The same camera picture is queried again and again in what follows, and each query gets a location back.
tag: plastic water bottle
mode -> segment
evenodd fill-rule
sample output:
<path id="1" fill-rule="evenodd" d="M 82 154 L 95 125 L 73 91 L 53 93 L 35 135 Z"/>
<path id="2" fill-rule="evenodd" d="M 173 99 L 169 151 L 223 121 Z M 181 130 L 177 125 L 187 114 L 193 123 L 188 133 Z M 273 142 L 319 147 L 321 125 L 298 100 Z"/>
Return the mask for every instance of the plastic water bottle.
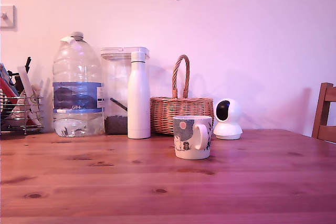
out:
<path id="1" fill-rule="evenodd" d="M 88 136 L 102 132 L 100 60 L 74 32 L 61 40 L 53 65 L 54 129 L 59 136 Z"/>
<path id="2" fill-rule="evenodd" d="M 131 53 L 131 75 L 128 82 L 127 135 L 141 139 L 151 136 L 150 89 L 145 70 L 144 52 Z"/>

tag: mug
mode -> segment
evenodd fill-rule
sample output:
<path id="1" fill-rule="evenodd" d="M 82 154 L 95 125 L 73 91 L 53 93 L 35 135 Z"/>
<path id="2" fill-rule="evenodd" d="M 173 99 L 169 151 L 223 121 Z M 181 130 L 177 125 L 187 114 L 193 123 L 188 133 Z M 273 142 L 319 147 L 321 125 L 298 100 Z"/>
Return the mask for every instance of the mug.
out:
<path id="1" fill-rule="evenodd" d="M 173 129 L 176 157 L 183 159 L 203 159 L 210 156 L 211 116 L 174 116 Z"/>

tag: white camera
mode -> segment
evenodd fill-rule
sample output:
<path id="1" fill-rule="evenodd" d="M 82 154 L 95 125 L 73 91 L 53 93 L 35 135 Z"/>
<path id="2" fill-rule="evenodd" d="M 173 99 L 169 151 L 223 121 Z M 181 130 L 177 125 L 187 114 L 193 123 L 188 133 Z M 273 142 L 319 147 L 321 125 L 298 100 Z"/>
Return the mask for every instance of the white camera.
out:
<path id="1" fill-rule="evenodd" d="M 237 121 L 241 116 L 241 109 L 233 99 L 222 99 L 215 107 L 215 118 L 218 121 L 214 134 L 219 139 L 234 140 L 239 139 L 242 128 Z"/>

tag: camera lens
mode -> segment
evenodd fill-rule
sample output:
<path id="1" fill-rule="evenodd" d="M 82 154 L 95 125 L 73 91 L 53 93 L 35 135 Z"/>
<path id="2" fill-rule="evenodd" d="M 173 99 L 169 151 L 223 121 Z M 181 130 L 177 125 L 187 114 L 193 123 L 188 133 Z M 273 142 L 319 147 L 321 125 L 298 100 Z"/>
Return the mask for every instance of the camera lens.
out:
<path id="1" fill-rule="evenodd" d="M 218 119 L 222 121 L 227 119 L 228 114 L 229 114 L 229 105 L 230 105 L 230 102 L 227 100 L 222 101 L 217 105 L 216 115 Z"/>

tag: wooden chair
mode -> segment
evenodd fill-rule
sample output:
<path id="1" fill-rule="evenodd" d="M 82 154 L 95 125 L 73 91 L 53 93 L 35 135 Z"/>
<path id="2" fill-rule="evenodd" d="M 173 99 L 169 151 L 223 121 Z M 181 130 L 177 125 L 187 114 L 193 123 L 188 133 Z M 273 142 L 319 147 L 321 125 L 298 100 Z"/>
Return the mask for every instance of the wooden chair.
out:
<path id="1" fill-rule="evenodd" d="M 336 142 L 336 126 L 327 126 L 330 102 L 336 102 L 336 87 L 332 83 L 321 83 L 312 137 Z"/>

